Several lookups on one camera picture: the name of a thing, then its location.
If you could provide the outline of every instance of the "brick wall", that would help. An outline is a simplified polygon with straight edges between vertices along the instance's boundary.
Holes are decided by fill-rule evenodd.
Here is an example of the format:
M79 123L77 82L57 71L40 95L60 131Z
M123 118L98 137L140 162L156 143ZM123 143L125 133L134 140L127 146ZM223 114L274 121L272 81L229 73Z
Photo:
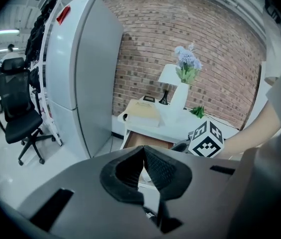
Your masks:
M114 85L113 114L132 98L160 99L157 82L176 46L195 44L203 67L190 85L186 107L240 128L254 100L265 48L236 14L211 0L104 0L124 25ZM174 90L170 91L169 100Z

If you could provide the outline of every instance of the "chair backrest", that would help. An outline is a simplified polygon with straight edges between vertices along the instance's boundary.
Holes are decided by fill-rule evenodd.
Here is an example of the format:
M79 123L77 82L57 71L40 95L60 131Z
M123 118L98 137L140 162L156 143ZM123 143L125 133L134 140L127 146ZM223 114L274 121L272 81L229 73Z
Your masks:
M0 96L5 120L10 122L34 110L29 91L30 71L23 58L4 60L0 74Z

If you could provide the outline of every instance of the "white lamp shade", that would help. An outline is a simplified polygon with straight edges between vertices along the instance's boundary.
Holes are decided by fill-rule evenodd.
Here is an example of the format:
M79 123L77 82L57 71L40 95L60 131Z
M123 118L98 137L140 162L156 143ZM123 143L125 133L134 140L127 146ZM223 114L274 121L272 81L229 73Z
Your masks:
M163 82L163 83L168 83L168 84L178 86L181 83L181 80L176 72L177 67L178 67L177 65L173 65L173 64L165 65L165 67L158 79L158 82Z

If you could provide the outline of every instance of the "person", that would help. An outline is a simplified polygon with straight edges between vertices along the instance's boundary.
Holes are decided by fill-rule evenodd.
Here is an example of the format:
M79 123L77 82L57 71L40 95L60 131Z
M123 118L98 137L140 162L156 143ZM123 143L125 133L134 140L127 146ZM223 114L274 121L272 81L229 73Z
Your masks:
M5 59L22 57L19 53L13 52L13 48L14 48L14 45L12 43L8 45L8 47L7 47L7 54L2 58L2 62Z
M217 158L230 159L249 148L255 148L271 139L281 128L281 122L272 104L267 101L257 118L244 130L227 139Z

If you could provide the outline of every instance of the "table lamp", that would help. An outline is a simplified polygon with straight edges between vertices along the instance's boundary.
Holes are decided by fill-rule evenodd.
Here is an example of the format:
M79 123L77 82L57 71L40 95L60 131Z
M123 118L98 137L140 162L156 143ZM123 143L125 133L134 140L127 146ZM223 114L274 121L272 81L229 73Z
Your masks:
M158 79L158 82L178 86L179 83L181 82L181 80L180 80L179 76L177 75L176 68L177 68L177 65L173 65L173 64L165 65L165 67L162 70L162 73ZM162 105L168 105L168 101L167 101L168 92L169 92L169 85L168 85L167 89L165 89L164 96L159 101L159 103L161 103Z

